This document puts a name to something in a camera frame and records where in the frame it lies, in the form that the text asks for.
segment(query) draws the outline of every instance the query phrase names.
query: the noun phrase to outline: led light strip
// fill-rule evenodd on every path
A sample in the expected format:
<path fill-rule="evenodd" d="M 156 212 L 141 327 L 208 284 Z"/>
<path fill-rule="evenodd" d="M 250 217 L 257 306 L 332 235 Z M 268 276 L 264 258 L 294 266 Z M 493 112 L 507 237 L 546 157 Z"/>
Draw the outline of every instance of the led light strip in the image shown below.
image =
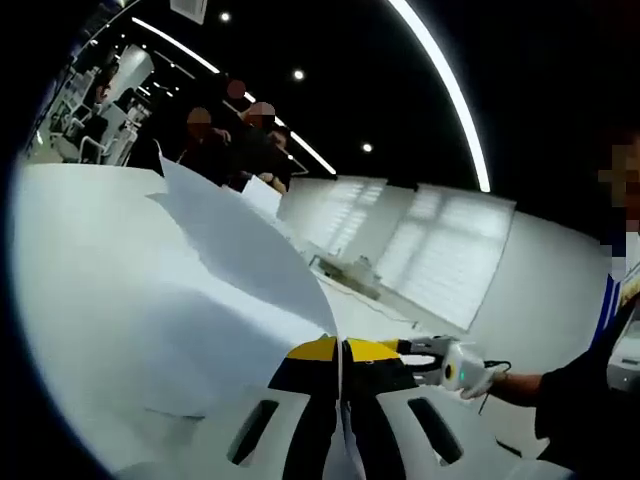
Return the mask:
<path fill-rule="evenodd" d="M 416 15 L 416 12 L 413 11 L 406 0 L 388 0 L 388 2 L 397 10 L 405 23 L 413 31 L 414 35 L 418 37 L 422 47 L 427 52 L 427 55 L 429 55 L 436 70 L 438 70 L 438 74 L 440 74 L 440 78 L 442 78 L 445 87 L 447 87 L 447 91 L 453 102 L 453 107 L 456 109 L 464 134 L 467 137 L 467 143 L 469 144 L 473 164 L 476 168 L 476 176 L 478 177 L 480 190 L 489 192 L 491 190 L 489 176 L 487 175 L 487 167 L 484 163 L 484 155 L 480 147 L 478 133 L 473 125 L 471 112 L 469 112 L 469 107 L 464 100 L 464 96 L 456 81 L 456 77 L 453 75 L 453 71 L 451 71 L 451 67 L 449 67 L 440 47 L 438 47 L 438 44 L 427 30 L 427 27 L 422 23 L 420 18 L 418 18 L 418 15 Z"/>
<path fill-rule="evenodd" d="M 166 33 L 158 30 L 155 27 L 152 27 L 151 25 L 149 25 L 146 22 L 143 22 L 142 20 L 140 20 L 139 18 L 136 17 L 132 17 L 131 20 L 134 23 L 137 23 L 138 25 L 140 25 L 143 28 L 146 28 L 147 30 L 149 30 L 150 32 L 155 33 L 156 35 L 158 35 L 160 38 L 166 40 L 167 42 L 169 42 L 171 45 L 173 45 L 174 47 L 180 49 L 181 51 L 183 51 L 184 53 L 186 53 L 187 55 L 189 55 L 191 58 L 193 58 L 195 61 L 197 61 L 198 63 L 200 63 L 202 66 L 204 66 L 205 68 L 209 69 L 211 72 L 213 73 L 220 73 L 220 70 L 218 70 L 216 67 L 214 67 L 213 65 L 211 65 L 209 62 L 207 62 L 204 58 L 202 58 L 200 55 L 196 54 L 195 52 L 189 50 L 187 47 L 185 47 L 183 44 L 181 44 L 180 42 L 178 42 L 176 39 L 170 37 L 169 35 L 167 35 Z M 245 92 L 244 93 L 244 98 L 246 98 L 247 100 L 249 100 L 251 103 L 255 103 L 256 99 L 253 95 L 251 95 L 249 92 Z M 280 120 L 278 117 L 275 118 L 275 123 L 276 125 L 279 125 L 281 127 L 285 126 L 284 122 L 282 120 Z M 307 142 L 305 142 L 302 138 L 300 138 L 300 136 L 295 133 L 295 132 L 291 132 L 291 138 L 294 139 L 296 142 L 298 142 L 300 144 L 300 146 L 302 148 L 304 148 L 309 155 L 311 155 L 313 158 L 315 158 L 320 165 L 322 165 L 324 168 L 327 169 L 327 171 L 331 174 L 331 175 L 335 175 L 336 174 L 336 170 L 335 168 L 333 168 L 331 165 L 329 165 L 329 163 L 327 163 L 327 161 L 322 158 L 320 156 L 320 154 L 318 152 L 316 152 L 313 148 L 311 148 L 309 146 L 309 144 Z"/>

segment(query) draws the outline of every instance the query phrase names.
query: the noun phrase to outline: black ceiling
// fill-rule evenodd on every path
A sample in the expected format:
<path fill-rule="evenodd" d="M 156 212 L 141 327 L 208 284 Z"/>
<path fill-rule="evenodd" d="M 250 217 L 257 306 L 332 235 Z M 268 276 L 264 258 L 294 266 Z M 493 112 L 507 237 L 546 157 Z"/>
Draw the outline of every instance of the black ceiling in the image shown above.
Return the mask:
<path fill-rule="evenodd" d="M 597 170 L 607 164 L 612 132 L 637 123 L 640 114 L 636 2 L 410 3 L 465 95 L 491 193 L 599 236 L 608 197 Z M 230 22 L 219 21 L 221 11 L 231 14 Z M 214 80 L 132 24 L 131 15 L 244 81 L 338 175 L 478 189 L 446 89 L 386 0 L 209 0 L 203 26 L 171 12 L 168 1 L 143 0 L 108 29 L 175 59 L 198 76 L 199 91 L 208 82 L 220 91 L 213 85 L 222 77 Z M 295 68 L 304 70 L 304 81 L 293 80 Z M 362 152 L 363 142 L 373 145 L 372 153 Z M 327 176 L 299 146 L 291 151 L 311 175 Z"/>

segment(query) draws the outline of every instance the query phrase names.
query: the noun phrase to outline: white glove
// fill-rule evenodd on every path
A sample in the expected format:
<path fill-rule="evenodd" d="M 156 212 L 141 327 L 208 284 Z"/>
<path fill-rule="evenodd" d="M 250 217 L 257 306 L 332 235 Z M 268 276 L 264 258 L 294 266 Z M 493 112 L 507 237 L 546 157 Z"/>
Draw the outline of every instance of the white glove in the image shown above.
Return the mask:
<path fill-rule="evenodd" d="M 493 381 L 495 380 L 496 375 L 499 373 L 502 372 L 485 370 L 484 374 L 482 375 L 480 380 L 476 382 L 475 385 L 470 385 L 462 389 L 462 392 L 460 392 L 460 398 L 462 398 L 463 400 L 471 400 L 473 398 L 483 396 L 489 391 L 489 389 L 493 385 Z"/>

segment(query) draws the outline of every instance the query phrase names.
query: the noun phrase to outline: curved light strip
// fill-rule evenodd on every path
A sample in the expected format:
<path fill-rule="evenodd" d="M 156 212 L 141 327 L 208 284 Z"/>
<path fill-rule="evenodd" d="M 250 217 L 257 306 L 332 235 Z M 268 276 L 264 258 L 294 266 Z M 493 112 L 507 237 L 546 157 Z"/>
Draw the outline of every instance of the curved light strip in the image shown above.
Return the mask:
<path fill-rule="evenodd" d="M 133 23 L 137 23 L 141 27 L 146 28 L 150 32 L 153 32 L 156 35 L 158 35 L 160 38 L 166 40 L 167 42 L 169 42 L 174 47 L 182 50 L 184 53 L 189 55 L 191 58 L 193 58 L 195 61 L 197 61 L 198 63 L 200 63 L 202 66 L 204 66 L 205 68 L 209 69 L 213 73 L 216 73 L 216 74 L 220 73 L 220 70 L 218 70 L 216 67 L 211 65 L 209 62 L 207 62 L 200 55 L 198 55 L 195 52 L 189 50 L 183 44 L 178 42 L 175 38 L 170 37 L 169 35 L 167 35 L 163 31 L 158 30 L 155 27 L 152 27 L 151 25 L 149 25 L 146 22 L 143 22 L 139 18 L 132 17 L 131 20 L 133 21 Z M 251 103 L 255 103 L 255 101 L 256 101 L 255 97 L 253 95 L 251 95 L 249 92 L 245 92 L 244 93 L 244 98 L 249 100 Z M 275 123 L 276 123 L 276 125 L 280 125 L 281 127 L 284 126 L 284 122 L 282 120 L 280 120 L 278 117 L 275 118 Z M 293 138 L 296 142 L 298 142 L 300 144 L 300 146 L 302 148 L 304 148 L 309 153 L 309 155 L 311 155 L 313 158 L 315 158 L 318 161 L 318 163 L 320 163 L 320 165 L 322 165 L 324 168 L 326 168 L 327 171 L 331 175 L 335 175 L 336 174 L 335 168 L 333 168 L 331 165 L 329 165 L 329 163 L 327 163 L 327 161 L 324 158 L 322 158 L 318 152 L 316 152 L 313 148 L 311 148 L 307 142 L 305 142 L 302 138 L 300 138 L 300 136 L 297 133 L 291 132 L 291 138 Z"/>
<path fill-rule="evenodd" d="M 440 51 L 440 47 L 433 39 L 427 27 L 422 23 L 416 12 L 409 6 L 406 0 L 387 0 L 393 8 L 397 10 L 402 19 L 406 22 L 409 28 L 413 31 L 414 35 L 418 37 L 418 41 L 422 44 L 422 47 L 426 50 L 427 55 L 431 58 L 436 70 L 440 74 L 440 78 L 444 82 L 453 106 L 456 109 L 460 123 L 464 130 L 464 134 L 467 137 L 467 143 L 471 150 L 471 157 L 473 158 L 473 164 L 476 167 L 476 175 L 478 177 L 478 184 L 480 190 L 483 192 L 489 192 L 491 187 L 489 185 L 489 176 L 487 175 L 487 167 L 484 163 L 484 155 L 482 154 L 482 148 L 480 148 L 480 140 L 478 139 L 478 133 L 476 127 L 473 125 L 471 118 L 471 112 L 469 107 L 464 101 L 460 86 L 456 81 L 456 77 L 451 71 L 451 67 L 444 58 L 444 55 Z"/>

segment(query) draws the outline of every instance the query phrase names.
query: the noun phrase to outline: window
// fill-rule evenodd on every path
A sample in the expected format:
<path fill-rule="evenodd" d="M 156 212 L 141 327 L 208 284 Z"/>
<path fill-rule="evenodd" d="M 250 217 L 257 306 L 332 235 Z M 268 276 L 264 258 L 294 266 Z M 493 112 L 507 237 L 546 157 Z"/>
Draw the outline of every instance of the window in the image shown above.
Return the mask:
<path fill-rule="evenodd" d="M 513 204 L 423 186 L 377 265 L 382 283 L 469 328 L 506 243 Z"/>
<path fill-rule="evenodd" d="M 340 179 L 320 207 L 309 239 L 329 253 L 344 253 L 384 187 L 383 180 Z"/>

